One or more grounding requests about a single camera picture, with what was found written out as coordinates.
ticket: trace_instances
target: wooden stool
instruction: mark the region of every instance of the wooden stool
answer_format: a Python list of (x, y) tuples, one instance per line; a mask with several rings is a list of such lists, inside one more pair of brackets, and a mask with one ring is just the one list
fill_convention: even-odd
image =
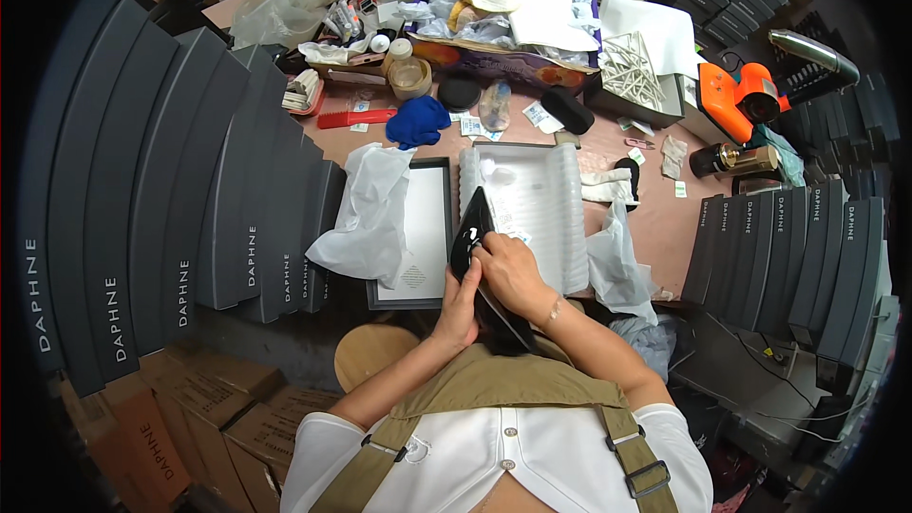
[(336, 347), (333, 360), (336, 379), (350, 393), (361, 382), (398, 361), (418, 346), (418, 337), (409, 330), (371, 323), (346, 333)]

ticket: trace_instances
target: person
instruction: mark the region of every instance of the person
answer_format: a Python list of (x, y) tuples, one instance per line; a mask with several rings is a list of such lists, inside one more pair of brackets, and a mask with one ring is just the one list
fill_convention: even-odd
[[(710, 511), (709, 470), (658, 374), (545, 285), (520, 240), (483, 243), (462, 284), (447, 268), (426, 340), (305, 416), (281, 513)], [(476, 344), (483, 276), (572, 365)]]

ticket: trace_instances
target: foam insert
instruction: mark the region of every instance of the foam insert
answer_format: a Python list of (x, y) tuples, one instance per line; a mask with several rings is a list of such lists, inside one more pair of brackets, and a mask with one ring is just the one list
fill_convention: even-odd
[[(482, 162), (487, 159), (495, 168), (511, 171), (515, 180), (507, 185), (486, 180)], [(589, 268), (576, 147), (569, 143), (480, 142), (462, 149), (459, 162), (460, 218), (475, 188), (484, 187), (497, 231), (528, 235), (526, 243), (546, 284), (564, 295), (587, 288)]]

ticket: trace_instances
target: white shirt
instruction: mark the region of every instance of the white shirt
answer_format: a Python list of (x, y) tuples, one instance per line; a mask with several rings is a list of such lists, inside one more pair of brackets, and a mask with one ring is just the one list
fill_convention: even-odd
[[(678, 511), (710, 511), (710, 471), (684, 416), (666, 404), (633, 414), (656, 459), (665, 460)], [(281, 513), (308, 511), (361, 449), (363, 438), (359, 428), (337, 416), (305, 416), (297, 428)], [(407, 448), (364, 513), (465, 513), (506, 470), (558, 513), (638, 513), (594, 408), (504, 407), (426, 415)]]

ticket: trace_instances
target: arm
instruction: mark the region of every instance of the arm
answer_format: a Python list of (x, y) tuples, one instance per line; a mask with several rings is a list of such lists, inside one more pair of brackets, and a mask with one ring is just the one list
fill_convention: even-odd
[(443, 309), (434, 332), (420, 345), (390, 366), (362, 382), (329, 409), (367, 432), (390, 413), (406, 394), (415, 390), (475, 342), (478, 323), (474, 320), (475, 290), (482, 280), (482, 264), (473, 259), (462, 286), (447, 268)]
[[(485, 279), (507, 309), (526, 318), (593, 378), (617, 382), (631, 410), (653, 403), (673, 405), (665, 383), (621, 337), (578, 312), (542, 281), (529, 247), (518, 238), (489, 232), (473, 249)], [(557, 316), (551, 318), (552, 310)]]

